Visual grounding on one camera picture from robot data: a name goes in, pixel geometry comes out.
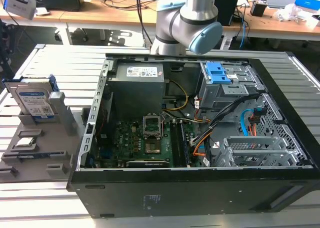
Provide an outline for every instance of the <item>yellow cable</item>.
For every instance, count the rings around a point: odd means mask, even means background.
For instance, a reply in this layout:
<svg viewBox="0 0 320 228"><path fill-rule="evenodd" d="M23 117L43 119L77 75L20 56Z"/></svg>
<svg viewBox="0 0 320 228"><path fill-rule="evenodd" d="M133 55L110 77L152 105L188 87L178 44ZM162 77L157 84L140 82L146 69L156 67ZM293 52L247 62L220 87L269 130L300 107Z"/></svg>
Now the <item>yellow cable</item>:
<svg viewBox="0 0 320 228"><path fill-rule="evenodd" d="M165 111L177 111L177 110L183 109L183 108L187 105L187 103L188 103L188 94L187 94L187 92L186 92L186 91L184 90L184 88L183 88L180 84L178 84L176 81L169 79L169 82L173 82L173 83L175 83L179 88L181 88L181 90L184 92L184 95L185 95L185 102L184 102L184 104L183 104L182 106L180 106L180 107L170 108L170 109L163 109L163 110L165 110Z"/></svg>

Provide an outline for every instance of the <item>barcode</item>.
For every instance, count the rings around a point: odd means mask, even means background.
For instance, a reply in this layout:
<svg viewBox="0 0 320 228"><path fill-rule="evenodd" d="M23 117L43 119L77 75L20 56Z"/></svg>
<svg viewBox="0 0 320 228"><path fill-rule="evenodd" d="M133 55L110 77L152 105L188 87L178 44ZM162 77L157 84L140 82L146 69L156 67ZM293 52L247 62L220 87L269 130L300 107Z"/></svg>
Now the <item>barcode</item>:
<svg viewBox="0 0 320 228"><path fill-rule="evenodd" d="M43 107L41 107L41 108L42 108L42 111L43 111L44 113L50 113L50 112L51 112L50 106L43 106Z"/></svg>

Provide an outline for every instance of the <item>power supply label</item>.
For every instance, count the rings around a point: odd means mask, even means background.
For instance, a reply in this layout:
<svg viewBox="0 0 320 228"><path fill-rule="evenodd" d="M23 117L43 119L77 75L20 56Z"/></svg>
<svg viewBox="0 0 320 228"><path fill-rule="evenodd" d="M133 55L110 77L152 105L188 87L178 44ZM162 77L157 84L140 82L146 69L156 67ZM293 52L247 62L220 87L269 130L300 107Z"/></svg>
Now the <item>power supply label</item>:
<svg viewBox="0 0 320 228"><path fill-rule="evenodd" d="M48 119L55 115L44 92L19 92L19 96L32 116Z"/></svg>
<svg viewBox="0 0 320 228"><path fill-rule="evenodd" d="M126 69L127 77L158 77L157 67L128 67Z"/></svg>

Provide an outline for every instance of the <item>aluminum extrusion table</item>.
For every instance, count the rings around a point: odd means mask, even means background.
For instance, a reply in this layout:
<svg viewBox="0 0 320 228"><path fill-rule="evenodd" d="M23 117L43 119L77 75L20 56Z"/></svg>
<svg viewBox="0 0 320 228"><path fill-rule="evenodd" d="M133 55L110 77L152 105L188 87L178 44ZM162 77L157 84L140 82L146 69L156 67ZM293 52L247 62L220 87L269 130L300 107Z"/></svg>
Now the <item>aluminum extrusion table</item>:
<svg viewBox="0 0 320 228"><path fill-rule="evenodd" d="M105 53L147 54L144 48L37 45L19 69L27 75L53 73L73 112L93 102ZM284 52L212 51L215 57L260 59L320 142L320 83ZM0 155L14 135L20 109L10 94L0 94ZM320 191L279 213L91 219L67 181L0 184L0 227L320 227Z"/></svg>

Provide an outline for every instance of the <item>sticker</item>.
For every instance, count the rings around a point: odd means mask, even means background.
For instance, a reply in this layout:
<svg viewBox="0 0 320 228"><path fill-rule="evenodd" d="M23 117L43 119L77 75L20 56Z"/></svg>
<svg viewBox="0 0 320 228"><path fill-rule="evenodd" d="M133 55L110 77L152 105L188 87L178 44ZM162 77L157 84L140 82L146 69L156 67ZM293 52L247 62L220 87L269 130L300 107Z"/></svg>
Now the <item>sticker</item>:
<svg viewBox="0 0 320 228"><path fill-rule="evenodd" d="M228 79L238 79L238 76L236 74L227 74L226 76Z"/></svg>
<svg viewBox="0 0 320 228"><path fill-rule="evenodd" d="M203 163L205 164L206 167L209 167L210 162L207 160L207 158L203 158Z"/></svg>
<svg viewBox="0 0 320 228"><path fill-rule="evenodd" d="M126 69L127 77L158 77L157 67L128 67Z"/></svg>
<svg viewBox="0 0 320 228"><path fill-rule="evenodd" d="M211 148L214 148L214 149L220 148L220 142L219 141L215 142Z"/></svg>
<svg viewBox="0 0 320 228"><path fill-rule="evenodd" d="M19 96L32 116L48 119L55 115L44 92L19 92Z"/></svg>
<svg viewBox="0 0 320 228"><path fill-rule="evenodd" d="M151 210L153 207L160 203L160 200L160 194L146 194L142 198L142 208L144 210Z"/></svg>

